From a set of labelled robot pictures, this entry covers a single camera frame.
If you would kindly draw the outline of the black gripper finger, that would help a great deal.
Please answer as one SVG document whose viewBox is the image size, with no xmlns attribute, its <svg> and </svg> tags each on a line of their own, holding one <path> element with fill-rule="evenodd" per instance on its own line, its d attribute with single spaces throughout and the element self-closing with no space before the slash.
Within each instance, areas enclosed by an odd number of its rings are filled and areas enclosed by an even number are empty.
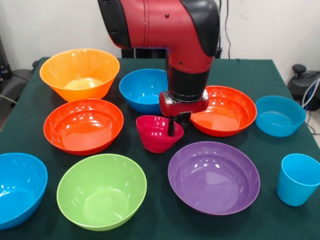
<svg viewBox="0 0 320 240">
<path fill-rule="evenodd" d="M 182 113 L 180 114 L 180 126 L 183 128 L 183 130 L 186 132 L 188 130 L 188 126 L 190 123 L 190 113 Z"/>
<path fill-rule="evenodd" d="M 173 137 L 175 134 L 175 117 L 170 116 L 168 118 L 168 129 L 167 129 L 167 135 L 169 137 Z"/>
</svg>

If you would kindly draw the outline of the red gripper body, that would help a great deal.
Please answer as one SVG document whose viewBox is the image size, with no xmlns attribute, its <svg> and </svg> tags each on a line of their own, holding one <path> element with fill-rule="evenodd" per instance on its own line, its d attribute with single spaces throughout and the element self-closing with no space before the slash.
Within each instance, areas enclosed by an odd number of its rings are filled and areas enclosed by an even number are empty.
<svg viewBox="0 0 320 240">
<path fill-rule="evenodd" d="M 207 90 L 204 90 L 200 100 L 194 102 L 175 100 L 167 91 L 163 91 L 159 94 L 160 110 L 165 117 L 175 117 L 180 114 L 202 112 L 207 109 L 208 105 L 209 95 Z"/>
</svg>

